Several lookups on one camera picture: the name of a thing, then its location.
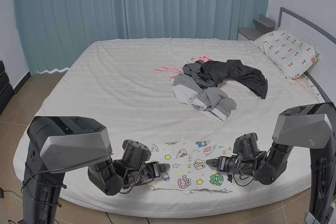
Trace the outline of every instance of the gray star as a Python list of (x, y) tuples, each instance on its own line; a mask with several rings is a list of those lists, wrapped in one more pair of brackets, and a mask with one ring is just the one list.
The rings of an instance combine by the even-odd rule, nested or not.
[(173, 164), (172, 168), (178, 168), (179, 166), (180, 166), (180, 164), (175, 163), (175, 164)]

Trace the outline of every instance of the bed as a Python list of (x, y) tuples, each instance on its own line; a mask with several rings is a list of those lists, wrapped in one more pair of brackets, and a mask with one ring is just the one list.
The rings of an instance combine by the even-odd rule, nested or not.
[[(336, 72), (335, 39), (283, 8), (280, 25), (296, 31), (308, 42), (318, 43), (321, 59), (307, 75), (325, 100), (336, 100), (330, 85), (335, 82), (328, 79)], [(260, 99), (236, 81), (226, 80), (220, 87), (236, 101), (237, 109), (224, 124), (205, 117), (192, 106), (177, 103), (171, 91), (172, 74), (155, 71), (155, 67), (162, 64), (182, 67), (190, 58), (203, 55), (219, 61), (241, 59), (244, 64), (260, 69), (268, 80), (266, 99)], [(119, 159), (124, 139), (147, 145), (180, 138), (224, 140), (233, 145), (238, 136), (256, 132), (259, 148), (268, 150), (279, 113), (289, 107), (318, 102), (304, 79), (288, 83), (252, 42), (145, 38), (93, 43), (67, 71), (36, 115), (96, 119), (107, 127), (114, 152), (112, 157)], [(28, 144), (25, 132), (13, 161), (19, 180), (23, 180)], [(96, 210), (140, 217), (215, 215), (270, 204), (307, 189), (309, 164), (309, 150), (295, 147), (287, 170), (269, 186), (254, 182), (245, 188), (234, 185), (233, 191), (228, 193), (202, 191), (190, 195), (179, 190), (150, 190), (148, 186), (141, 186), (128, 195), (113, 197), (105, 196), (96, 188), (87, 177), (87, 168), (81, 168), (65, 174), (64, 183), (68, 187), (61, 191), (61, 198)]]

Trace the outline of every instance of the headboard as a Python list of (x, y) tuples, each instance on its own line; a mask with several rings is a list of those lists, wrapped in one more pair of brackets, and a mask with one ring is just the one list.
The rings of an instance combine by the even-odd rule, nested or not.
[(280, 8), (278, 27), (313, 45), (320, 53), (320, 60), (305, 74), (327, 102), (332, 101), (336, 104), (336, 38), (283, 7)]

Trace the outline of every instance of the nightstand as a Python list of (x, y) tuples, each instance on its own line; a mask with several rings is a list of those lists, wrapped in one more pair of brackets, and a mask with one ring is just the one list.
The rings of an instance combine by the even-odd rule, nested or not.
[(265, 33), (274, 31), (275, 21), (259, 14), (258, 19), (253, 19), (256, 28), (238, 28), (237, 40), (256, 40)]

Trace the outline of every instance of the black garment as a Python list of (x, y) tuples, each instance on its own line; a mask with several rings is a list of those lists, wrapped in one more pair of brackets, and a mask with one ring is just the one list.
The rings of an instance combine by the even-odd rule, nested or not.
[(217, 87), (224, 79), (231, 78), (248, 87), (261, 99), (266, 98), (267, 79), (256, 68), (243, 65), (241, 60), (196, 61), (183, 66), (184, 74), (191, 76), (199, 87)]

